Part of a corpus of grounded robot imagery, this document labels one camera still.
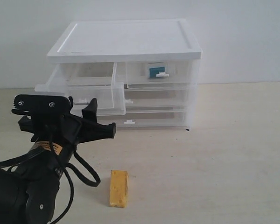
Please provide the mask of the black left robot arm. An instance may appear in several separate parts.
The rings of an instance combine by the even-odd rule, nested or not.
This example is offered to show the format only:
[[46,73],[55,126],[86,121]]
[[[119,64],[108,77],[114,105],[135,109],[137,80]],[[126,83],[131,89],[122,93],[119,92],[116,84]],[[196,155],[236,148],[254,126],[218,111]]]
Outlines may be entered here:
[[24,155],[0,161],[0,224],[55,224],[60,179],[71,169],[87,186],[101,180],[77,153],[77,146],[112,139],[115,123],[99,124],[93,98],[82,116],[71,114],[72,97],[20,94],[13,114],[21,116],[20,129],[32,133],[31,149]]

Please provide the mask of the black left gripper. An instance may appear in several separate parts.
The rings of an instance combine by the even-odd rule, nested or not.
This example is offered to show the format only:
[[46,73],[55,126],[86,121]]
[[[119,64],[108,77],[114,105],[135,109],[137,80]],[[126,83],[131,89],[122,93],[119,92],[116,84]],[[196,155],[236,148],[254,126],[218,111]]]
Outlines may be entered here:
[[102,125],[97,123],[98,102],[93,98],[82,109],[84,119],[75,115],[65,114],[60,116],[35,115],[23,116],[18,124],[22,131],[33,134],[32,149],[41,147],[50,149],[52,142],[54,149],[76,149],[79,143],[113,139],[116,134],[116,123]]

